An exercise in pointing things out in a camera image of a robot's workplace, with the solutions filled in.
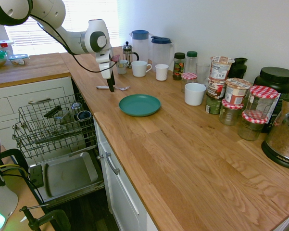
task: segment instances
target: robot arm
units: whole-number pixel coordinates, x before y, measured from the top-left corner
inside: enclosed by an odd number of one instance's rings
[[[49,35],[61,43],[72,54],[95,53],[96,62],[107,80],[110,91],[114,91],[111,66],[113,56],[109,33],[101,19],[90,20],[83,32],[70,32],[62,27],[65,5],[62,0],[0,0],[0,25],[15,26],[32,16]]]

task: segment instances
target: white cabinet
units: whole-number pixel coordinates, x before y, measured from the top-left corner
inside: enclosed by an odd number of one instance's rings
[[[56,99],[72,94],[74,90],[70,77],[0,88],[0,144],[6,149],[16,148],[12,127],[18,122],[19,107],[28,105],[29,101]],[[38,161],[41,161],[40,157],[27,159],[29,165]]]
[[[108,207],[120,231],[157,231],[152,219],[94,120]]]

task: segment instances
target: white wall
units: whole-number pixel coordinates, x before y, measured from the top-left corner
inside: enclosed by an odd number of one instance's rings
[[[124,5],[122,41],[144,29],[197,51],[199,62],[214,55],[245,57],[245,79],[265,66],[289,69],[289,0],[119,0]]]

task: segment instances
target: wire rack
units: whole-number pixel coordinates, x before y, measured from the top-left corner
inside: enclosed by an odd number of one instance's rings
[[[72,107],[75,103],[81,107]],[[60,110],[51,117],[44,117],[57,106]],[[80,94],[20,107],[19,122],[13,134],[17,148],[25,158],[32,158],[62,149],[71,153],[95,145],[93,117],[77,119],[77,114],[83,110],[88,107]]]

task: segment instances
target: dishwasher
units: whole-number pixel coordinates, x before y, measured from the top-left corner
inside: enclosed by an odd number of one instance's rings
[[[38,160],[29,164],[30,181],[48,207],[104,187],[93,116],[80,93],[20,107],[15,128],[27,163]]]

